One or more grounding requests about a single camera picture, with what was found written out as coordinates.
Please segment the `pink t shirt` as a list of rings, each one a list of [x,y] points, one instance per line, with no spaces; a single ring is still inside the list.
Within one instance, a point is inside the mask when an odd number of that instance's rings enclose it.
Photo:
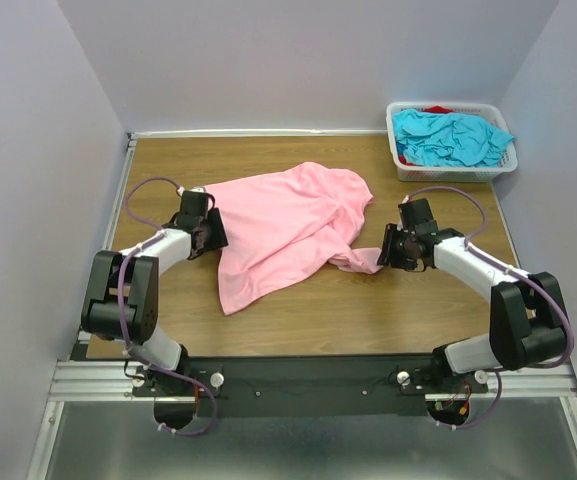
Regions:
[[[211,184],[226,236],[218,266],[222,311],[302,282],[330,263],[375,274],[377,248],[353,248],[373,195],[348,169],[304,162],[283,172]]]

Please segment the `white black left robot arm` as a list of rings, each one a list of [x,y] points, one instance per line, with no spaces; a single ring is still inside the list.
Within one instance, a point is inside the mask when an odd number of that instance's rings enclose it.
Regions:
[[[106,341],[121,341],[127,356],[156,371],[169,395],[190,380],[187,349],[159,326],[160,276],[172,266],[228,245],[213,195],[180,190],[180,207],[148,239],[120,251],[95,254],[81,311],[81,328]]]

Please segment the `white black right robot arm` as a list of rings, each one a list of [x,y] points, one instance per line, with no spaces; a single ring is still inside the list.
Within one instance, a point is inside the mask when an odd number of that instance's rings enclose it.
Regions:
[[[570,321],[557,279],[504,263],[452,228],[442,229],[429,202],[407,199],[400,221],[385,228],[378,265],[404,271],[443,271],[489,305],[489,330],[435,348],[418,379],[448,392],[477,371],[553,368],[573,349]]]

